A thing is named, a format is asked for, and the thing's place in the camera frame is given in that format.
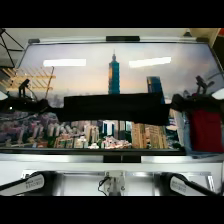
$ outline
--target black fabric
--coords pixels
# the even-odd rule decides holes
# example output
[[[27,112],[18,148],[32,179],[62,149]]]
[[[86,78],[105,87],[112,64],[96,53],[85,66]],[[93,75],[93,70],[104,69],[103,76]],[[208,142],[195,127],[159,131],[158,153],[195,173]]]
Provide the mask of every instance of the black fabric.
[[[123,120],[166,125],[169,104],[161,104],[161,93],[72,96],[64,98],[60,121]]]

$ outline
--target metal stand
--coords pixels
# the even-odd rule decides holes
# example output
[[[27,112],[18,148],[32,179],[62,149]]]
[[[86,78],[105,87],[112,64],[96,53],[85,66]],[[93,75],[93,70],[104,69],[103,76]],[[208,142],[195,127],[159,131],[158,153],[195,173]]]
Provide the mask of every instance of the metal stand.
[[[9,36],[15,43],[17,43],[23,50],[9,49],[9,48],[6,46],[6,43],[5,43],[5,41],[4,41],[4,38],[2,37],[2,34],[3,34],[3,33],[5,33],[6,35],[8,35],[8,36]],[[14,64],[14,62],[13,62],[13,60],[12,60],[11,55],[10,55],[10,51],[18,51],[18,52],[22,52],[22,51],[24,51],[24,48],[23,48],[23,46],[21,46],[21,45],[20,45],[20,44],[19,44],[13,37],[11,37],[11,36],[6,32],[6,30],[3,29],[3,28],[0,28],[0,36],[1,36],[1,39],[2,39],[2,42],[3,42],[3,44],[0,43],[0,45],[6,49],[8,55],[9,55],[9,58],[10,58],[10,60],[11,60],[11,62],[12,62],[12,65],[13,65],[11,68],[15,68],[15,64]]]

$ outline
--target black pole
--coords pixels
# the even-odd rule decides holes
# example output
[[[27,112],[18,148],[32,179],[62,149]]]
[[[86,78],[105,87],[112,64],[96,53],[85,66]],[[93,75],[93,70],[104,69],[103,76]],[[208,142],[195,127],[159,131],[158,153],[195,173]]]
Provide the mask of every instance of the black pole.
[[[20,45],[13,37],[11,37],[11,38],[24,50],[22,45]]]
[[[9,50],[8,50],[6,44],[5,44],[5,41],[4,41],[3,37],[2,37],[2,35],[1,35],[1,38],[2,38],[2,42],[3,42],[3,44],[5,45],[5,49],[6,49],[7,53],[8,53],[8,55],[9,55],[9,58],[10,58],[12,64],[13,64],[13,68],[15,68],[14,62],[13,62],[13,60],[12,60],[12,58],[11,58],[11,55],[10,55],[10,53],[9,53]]]

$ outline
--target red cloth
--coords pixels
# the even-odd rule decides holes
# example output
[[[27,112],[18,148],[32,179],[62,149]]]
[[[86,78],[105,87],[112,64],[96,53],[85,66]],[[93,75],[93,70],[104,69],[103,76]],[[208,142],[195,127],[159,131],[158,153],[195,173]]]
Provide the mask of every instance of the red cloth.
[[[194,151],[223,152],[221,118],[218,113],[196,110],[189,116]]]

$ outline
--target skyscraper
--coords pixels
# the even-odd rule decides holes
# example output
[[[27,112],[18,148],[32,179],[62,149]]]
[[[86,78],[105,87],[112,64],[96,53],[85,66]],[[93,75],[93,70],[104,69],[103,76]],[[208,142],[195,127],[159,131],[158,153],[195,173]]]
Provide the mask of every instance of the skyscraper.
[[[112,56],[112,62],[109,63],[109,86],[108,94],[120,94],[120,67],[116,61],[115,52]],[[119,140],[125,139],[125,122],[114,121],[114,137]]]
[[[132,122],[132,147],[140,149],[147,147],[144,124]]]
[[[163,94],[162,84],[160,81],[160,77],[158,76],[147,77],[147,87],[149,93]],[[161,103],[165,104],[165,99],[163,95],[161,98]],[[164,126],[147,125],[147,128],[149,130],[149,138],[152,148],[164,149],[168,147],[166,141],[166,129]]]

